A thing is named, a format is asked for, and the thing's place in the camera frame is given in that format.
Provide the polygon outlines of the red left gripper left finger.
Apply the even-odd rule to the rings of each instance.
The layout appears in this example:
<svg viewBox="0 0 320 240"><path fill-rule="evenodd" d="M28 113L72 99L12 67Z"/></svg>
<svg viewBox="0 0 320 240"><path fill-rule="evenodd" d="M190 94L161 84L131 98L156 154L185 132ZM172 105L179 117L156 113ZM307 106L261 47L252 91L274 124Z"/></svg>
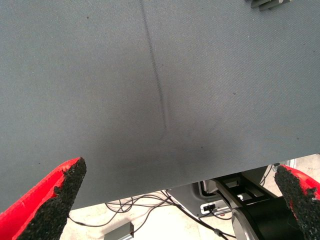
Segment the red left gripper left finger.
<svg viewBox="0 0 320 240"><path fill-rule="evenodd" d="M53 169L0 214L2 240L58 240L87 172L82 157Z"/></svg>

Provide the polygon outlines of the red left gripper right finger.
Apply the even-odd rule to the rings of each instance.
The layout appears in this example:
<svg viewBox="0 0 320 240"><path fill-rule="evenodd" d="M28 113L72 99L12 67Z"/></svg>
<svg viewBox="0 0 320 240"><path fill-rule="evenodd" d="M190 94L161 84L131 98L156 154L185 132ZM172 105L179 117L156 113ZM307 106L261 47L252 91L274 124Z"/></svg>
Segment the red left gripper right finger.
<svg viewBox="0 0 320 240"><path fill-rule="evenodd" d="M306 240L320 238L320 183L306 173L280 164L274 175L287 207Z"/></svg>

